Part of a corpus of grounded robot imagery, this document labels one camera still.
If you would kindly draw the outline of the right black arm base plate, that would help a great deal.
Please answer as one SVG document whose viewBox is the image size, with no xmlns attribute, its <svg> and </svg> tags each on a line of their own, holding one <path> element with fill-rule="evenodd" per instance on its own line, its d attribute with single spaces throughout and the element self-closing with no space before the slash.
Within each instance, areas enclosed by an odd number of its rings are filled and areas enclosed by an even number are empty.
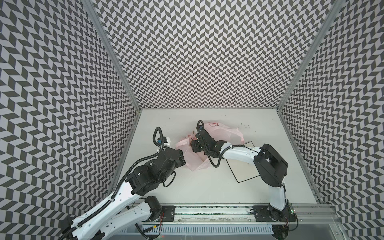
<svg viewBox="0 0 384 240">
<path fill-rule="evenodd" d="M 297 221 L 296 213 L 289 205 L 286 205 L 283 210 L 277 210 L 272 206 L 253 206 L 250 213 L 254 215 L 257 222 L 295 222 Z"/>
</svg>

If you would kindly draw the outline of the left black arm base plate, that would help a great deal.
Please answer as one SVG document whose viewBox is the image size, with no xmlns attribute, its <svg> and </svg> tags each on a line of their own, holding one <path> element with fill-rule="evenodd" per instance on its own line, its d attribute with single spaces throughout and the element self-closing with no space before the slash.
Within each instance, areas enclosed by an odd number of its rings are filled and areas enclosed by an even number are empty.
<svg viewBox="0 0 384 240">
<path fill-rule="evenodd" d="M 175 219 L 176 206 L 165 205 L 162 206 L 162 210 L 154 215 L 151 215 L 149 220 L 151 222 L 173 222 Z"/>
</svg>

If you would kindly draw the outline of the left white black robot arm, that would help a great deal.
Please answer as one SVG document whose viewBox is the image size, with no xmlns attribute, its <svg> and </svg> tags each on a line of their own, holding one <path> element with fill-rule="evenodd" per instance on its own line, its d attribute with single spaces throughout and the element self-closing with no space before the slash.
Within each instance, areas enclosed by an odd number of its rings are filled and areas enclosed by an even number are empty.
<svg viewBox="0 0 384 240">
<path fill-rule="evenodd" d="M 63 220 L 59 238 L 107 240 L 140 222 L 156 221 L 163 207 L 155 196 L 146 194 L 185 164 L 183 151 L 172 148 L 137 160 L 109 196 L 83 215 Z"/>
</svg>

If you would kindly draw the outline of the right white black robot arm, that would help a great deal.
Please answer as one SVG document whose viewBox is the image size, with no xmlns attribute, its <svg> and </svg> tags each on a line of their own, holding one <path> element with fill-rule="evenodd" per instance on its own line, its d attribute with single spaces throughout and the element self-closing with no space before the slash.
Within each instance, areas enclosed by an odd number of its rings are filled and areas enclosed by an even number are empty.
<svg viewBox="0 0 384 240">
<path fill-rule="evenodd" d="M 288 206 L 284 184 L 289 164 L 271 145 L 249 148 L 244 144 L 216 141 L 206 130 L 197 127 L 192 149 L 195 153 L 204 152 L 214 168 L 220 166 L 222 159 L 254 164 L 261 179 L 269 186 L 269 204 L 266 209 L 269 217 L 275 222 L 289 220 L 285 214 Z"/>
</svg>

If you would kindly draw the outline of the pink plastic bag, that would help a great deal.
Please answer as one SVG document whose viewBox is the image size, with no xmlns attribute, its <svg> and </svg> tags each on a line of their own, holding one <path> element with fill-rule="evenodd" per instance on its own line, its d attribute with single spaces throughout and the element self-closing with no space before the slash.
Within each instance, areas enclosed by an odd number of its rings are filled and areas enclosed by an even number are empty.
<svg viewBox="0 0 384 240">
<path fill-rule="evenodd" d="M 244 135 L 239 129 L 232 129 L 222 123 L 198 121 L 196 130 L 185 139 L 176 143 L 176 148 L 184 154 L 186 166 L 189 170 L 197 171 L 209 166 L 218 167 L 214 163 L 220 155 L 225 143 L 244 144 Z"/>
</svg>

